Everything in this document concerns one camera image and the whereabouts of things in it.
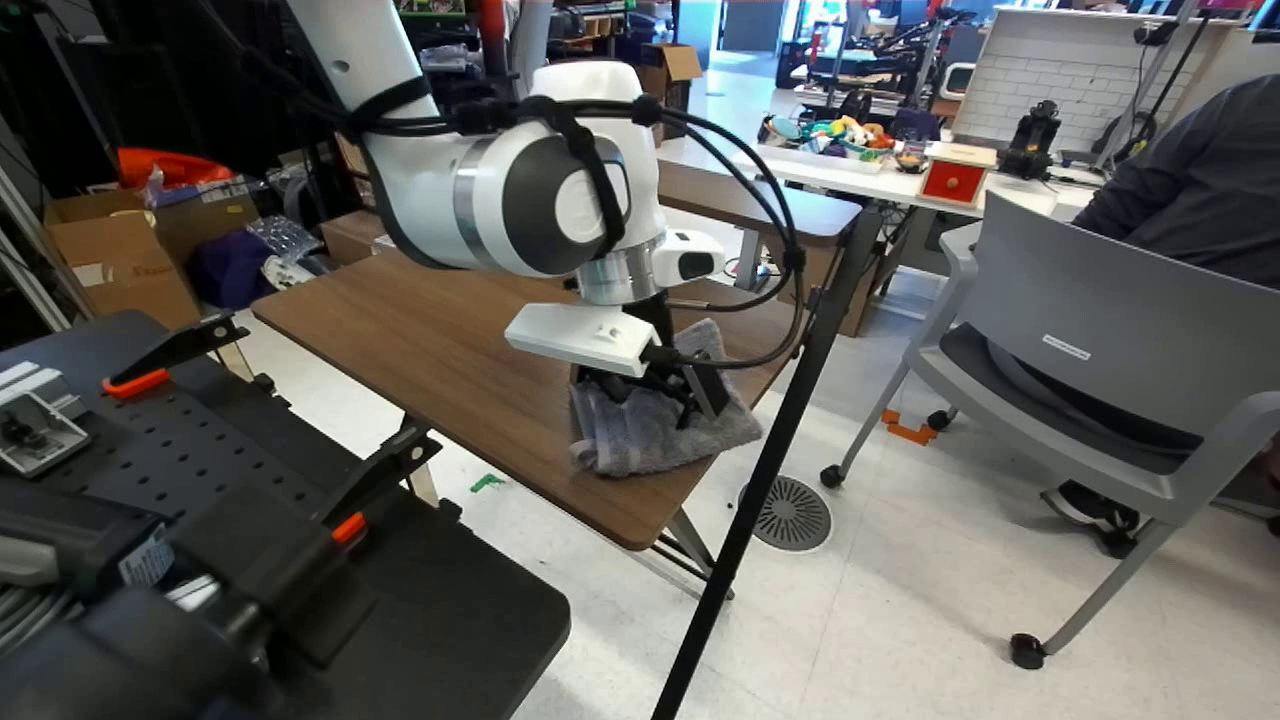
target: gray floor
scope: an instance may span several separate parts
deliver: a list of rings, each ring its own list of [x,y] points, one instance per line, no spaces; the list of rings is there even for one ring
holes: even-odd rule
[[[753,126],[772,107],[772,89],[716,73],[700,81],[695,103]],[[836,343],[789,476],[816,484],[845,451],[933,294],[935,281],[904,271],[888,294],[897,312]],[[355,451],[372,451],[402,420],[379,394],[259,324],[249,355],[282,380],[301,414]],[[912,414],[933,403],[917,384],[901,394]],[[753,456],[757,446],[719,456],[690,502],[711,546]],[[497,473],[461,446],[450,446],[434,476],[490,545],[574,598],[574,638],[522,717],[650,717],[695,588],[652,554],[611,546],[522,484],[476,493],[476,479]],[[1278,717],[1280,538],[1227,513],[1206,513],[1178,534],[1049,673],[1010,666],[1010,633],[1057,629],[1112,566],[1037,498],[1043,484],[1049,476],[963,420],[933,446],[875,433],[854,484],[828,493],[836,532],[824,546],[792,554],[753,545],[685,717]]]

